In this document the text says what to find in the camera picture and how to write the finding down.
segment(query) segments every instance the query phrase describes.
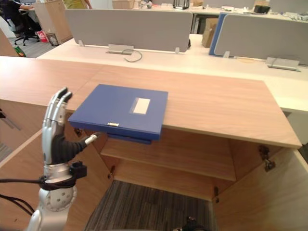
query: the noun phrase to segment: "desk divider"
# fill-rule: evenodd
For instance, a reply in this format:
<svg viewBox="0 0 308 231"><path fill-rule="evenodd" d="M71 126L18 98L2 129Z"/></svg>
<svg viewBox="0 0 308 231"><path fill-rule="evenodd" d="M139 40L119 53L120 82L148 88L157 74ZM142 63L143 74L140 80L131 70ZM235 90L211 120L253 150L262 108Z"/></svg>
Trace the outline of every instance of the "desk divider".
<svg viewBox="0 0 308 231"><path fill-rule="evenodd" d="M211 55L298 60L308 64L308 23L221 14L210 48Z"/></svg>
<svg viewBox="0 0 308 231"><path fill-rule="evenodd" d="M75 42L129 45L137 49L185 52L191 12L69 9L65 11Z"/></svg>

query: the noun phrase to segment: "door hinge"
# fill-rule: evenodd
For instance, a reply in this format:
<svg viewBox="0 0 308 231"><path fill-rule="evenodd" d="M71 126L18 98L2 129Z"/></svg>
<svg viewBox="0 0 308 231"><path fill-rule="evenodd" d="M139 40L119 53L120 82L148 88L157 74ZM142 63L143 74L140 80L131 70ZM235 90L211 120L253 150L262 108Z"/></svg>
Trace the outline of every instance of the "door hinge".
<svg viewBox="0 0 308 231"><path fill-rule="evenodd" d="M107 178L108 179L110 179L112 176L113 176L113 174L114 174L114 172L115 172L115 166L113 165L112 167L111 167L111 170L110 170L110 173L107 175Z"/></svg>
<svg viewBox="0 0 308 231"><path fill-rule="evenodd" d="M74 128L74 132L76 133L76 135L77 135L78 137L81 137L81 136L82 136L82 130L81 130L81 129L79 129L79 128Z"/></svg>
<svg viewBox="0 0 308 231"><path fill-rule="evenodd" d="M276 167L275 162L269 160L270 149L267 146L260 145L259 146L259 152L260 152L262 160L265 163L264 169L265 169L266 172L268 172L268 171L270 171L270 170L272 170L273 168Z"/></svg>
<svg viewBox="0 0 308 231"><path fill-rule="evenodd" d="M215 187L214 187L214 196L215 196L215 202L216 202L216 204L219 203L218 194L219 194L219 189L218 189L217 186L215 186Z"/></svg>

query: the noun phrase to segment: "robotic hand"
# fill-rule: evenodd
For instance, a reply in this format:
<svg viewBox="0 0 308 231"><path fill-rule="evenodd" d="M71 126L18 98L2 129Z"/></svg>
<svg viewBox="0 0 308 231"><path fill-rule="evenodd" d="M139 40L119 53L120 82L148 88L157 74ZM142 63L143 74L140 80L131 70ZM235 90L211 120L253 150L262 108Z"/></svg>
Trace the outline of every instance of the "robotic hand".
<svg viewBox="0 0 308 231"><path fill-rule="evenodd" d="M69 166L68 161L95 141L100 133L79 142L65 140L65 110L72 96L67 88L63 88L51 98L47 107L42 130L43 183L40 184L39 205L26 231L63 230L69 208L77 195L76 180L87 175L87 167L82 162Z"/></svg>

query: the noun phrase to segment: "black cable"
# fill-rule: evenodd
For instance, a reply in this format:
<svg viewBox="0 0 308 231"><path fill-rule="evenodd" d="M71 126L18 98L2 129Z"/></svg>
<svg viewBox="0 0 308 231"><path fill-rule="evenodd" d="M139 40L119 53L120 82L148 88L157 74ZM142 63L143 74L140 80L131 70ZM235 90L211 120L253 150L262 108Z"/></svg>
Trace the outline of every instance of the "black cable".
<svg viewBox="0 0 308 231"><path fill-rule="evenodd" d="M42 180L41 180L41 179L38 179L38 180L0 179L0 183L13 183L13 182L30 183L30 184L40 184L40 183L42 183Z"/></svg>
<svg viewBox="0 0 308 231"><path fill-rule="evenodd" d="M11 196L5 196L5 195L1 195L1 198L4 198L4 199L8 199L8 200L14 200L14 201L20 201L22 203L24 203L32 213L34 213L34 209L33 207L27 202L27 201L24 201L23 199L20 199L20 198L17 198L17 197L11 197Z"/></svg>
<svg viewBox="0 0 308 231"><path fill-rule="evenodd" d="M3 198L3 199L5 199L5 200L8 200L8 201L14 203L14 204L17 205L18 207L20 207L23 211L25 211L25 212L28 213L30 216L32 216L32 213L31 213L29 210L27 210L25 207L23 207L21 204L19 204L19 203L16 202L15 200L10 199L10 197L4 196L4 195L0 194L0 198Z"/></svg>

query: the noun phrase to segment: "office cubicle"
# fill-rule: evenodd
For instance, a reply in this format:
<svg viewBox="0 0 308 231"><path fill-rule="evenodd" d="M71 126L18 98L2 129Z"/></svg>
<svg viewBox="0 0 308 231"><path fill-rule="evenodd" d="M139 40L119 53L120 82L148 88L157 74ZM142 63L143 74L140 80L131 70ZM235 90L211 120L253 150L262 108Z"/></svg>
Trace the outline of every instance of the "office cubicle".
<svg viewBox="0 0 308 231"><path fill-rule="evenodd" d="M171 11L67 9L65 15L76 43L180 52L188 48L193 20L190 12Z"/></svg>

